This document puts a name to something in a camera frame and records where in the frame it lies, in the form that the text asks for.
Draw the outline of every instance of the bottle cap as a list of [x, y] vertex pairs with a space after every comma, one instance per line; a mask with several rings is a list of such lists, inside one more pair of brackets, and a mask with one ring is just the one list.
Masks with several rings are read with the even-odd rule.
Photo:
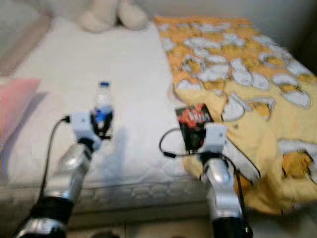
[[110, 86], [110, 82], [101, 81], [101, 82], [99, 83], [99, 86], [101, 86], [101, 87], [109, 87], [109, 86]]

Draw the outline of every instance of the plastic bottle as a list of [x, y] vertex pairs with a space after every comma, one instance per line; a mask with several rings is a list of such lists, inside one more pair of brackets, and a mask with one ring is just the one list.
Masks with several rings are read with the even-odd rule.
[[95, 119], [98, 124], [98, 128], [102, 128], [104, 121], [109, 113], [111, 113], [113, 107], [111, 105], [111, 93], [110, 83], [100, 82], [99, 88], [95, 98]]

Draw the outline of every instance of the bed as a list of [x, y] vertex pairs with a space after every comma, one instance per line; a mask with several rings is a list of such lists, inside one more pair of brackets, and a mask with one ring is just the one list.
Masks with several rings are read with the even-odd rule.
[[[10, 190], [1, 191], [8, 204], [1, 213], [21, 219], [36, 199], [53, 125], [64, 114], [92, 109], [99, 81], [111, 82], [113, 141], [94, 155], [75, 212], [204, 202], [200, 182], [158, 148], [164, 132], [178, 124], [180, 103], [167, 96], [172, 79], [153, 23], [142, 32], [118, 27], [94, 35], [56, 18], [14, 73], [24, 75], [42, 82], [3, 151]], [[180, 149], [178, 142], [174, 148]], [[50, 172], [72, 143], [70, 127], [62, 126], [53, 142]], [[16, 207], [20, 211], [12, 214]]]
[[[201, 183], [188, 175], [191, 171], [184, 170], [182, 161], [167, 159], [158, 149], [162, 134], [178, 126], [175, 107], [184, 105], [171, 93], [172, 82], [184, 102], [206, 103], [213, 119], [228, 126], [227, 145], [234, 145], [232, 149], [227, 146], [228, 157], [251, 163], [251, 171], [245, 163], [240, 166], [247, 205], [280, 214], [283, 208], [295, 208], [296, 202], [315, 201], [316, 139], [298, 116], [307, 113], [313, 118], [316, 114], [312, 93], [316, 77], [272, 39], [260, 35], [248, 20], [233, 19], [233, 29], [223, 21], [157, 18], [159, 31], [151, 23], [141, 32], [118, 27], [96, 36], [56, 18], [52, 31], [14, 74], [38, 77], [42, 83], [3, 152], [11, 189], [3, 191], [4, 202], [10, 204], [4, 213], [18, 206], [26, 210], [26, 204], [36, 199], [54, 123], [65, 114], [90, 110], [99, 81], [111, 82], [113, 140], [93, 157], [75, 208], [75, 215], [82, 214], [81, 225], [85, 213], [129, 208], [158, 207], [151, 210], [157, 214], [162, 206], [202, 204], [196, 211], [207, 213]], [[219, 42], [202, 40], [202, 29], [204, 37], [216, 37]], [[241, 48], [248, 53], [247, 59], [256, 60], [237, 60]], [[214, 57], [223, 49], [227, 55]], [[257, 59], [259, 49], [267, 52]], [[286, 70], [302, 77], [301, 84], [293, 80], [294, 75], [285, 76]], [[313, 120], [309, 125], [316, 127]], [[311, 143], [302, 143], [299, 135]], [[73, 142], [69, 127], [57, 131], [51, 172]], [[184, 149], [179, 135], [168, 137], [165, 146]], [[296, 165], [304, 164], [299, 175], [292, 161], [296, 153], [303, 156], [295, 160]], [[194, 214], [189, 207], [183, 210]]]

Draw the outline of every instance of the stuffed animal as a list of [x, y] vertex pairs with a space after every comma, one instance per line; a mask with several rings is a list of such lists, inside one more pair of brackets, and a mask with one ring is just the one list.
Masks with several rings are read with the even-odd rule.
[[79, 18], [80, 26], [93, 33], [113, 28], [117, 17], [130, 30], [147, 26], [147, 14], [133, 0], [93, 0], [91, 6]]

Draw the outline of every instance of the snack package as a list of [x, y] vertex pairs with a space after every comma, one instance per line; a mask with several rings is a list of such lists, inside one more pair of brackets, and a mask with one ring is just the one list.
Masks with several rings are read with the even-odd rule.
[[187, 151], [198, 150], [204, 143], [206, 122], [213, 122], [205, 104], [175, 110]]

